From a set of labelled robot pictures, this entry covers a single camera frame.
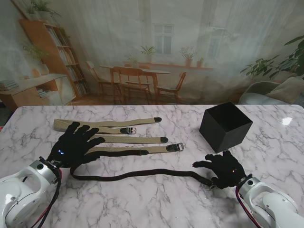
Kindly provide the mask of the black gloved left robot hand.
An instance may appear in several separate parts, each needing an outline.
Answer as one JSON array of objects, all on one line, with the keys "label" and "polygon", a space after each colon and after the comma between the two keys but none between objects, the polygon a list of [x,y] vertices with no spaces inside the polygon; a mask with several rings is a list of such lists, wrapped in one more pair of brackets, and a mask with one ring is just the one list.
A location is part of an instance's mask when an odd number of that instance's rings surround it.
[{"label": "black gloved left robot hand", "polygon": [[105,142],[103,137],[92,139],[97,132],[98,128],[91,129],[88,125],[72,122],[53,146],[47,161],[59,162],[62,167],[70,168],[81,161],[89,149]]}]

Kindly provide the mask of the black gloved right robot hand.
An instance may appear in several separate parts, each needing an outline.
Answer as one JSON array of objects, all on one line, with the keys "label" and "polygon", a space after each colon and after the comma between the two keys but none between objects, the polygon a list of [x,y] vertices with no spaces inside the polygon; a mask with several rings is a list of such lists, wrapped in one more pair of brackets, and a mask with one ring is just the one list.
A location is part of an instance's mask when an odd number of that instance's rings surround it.
[{"label": "black gloved right robot hand", "polygon": [[207,154],[204,161],[196,161],[192,166],[212,170],[216,177],[211,181],[220,189],[237,186],[247,177],[243,166],[229,150],[223,151],[222,155]]}]

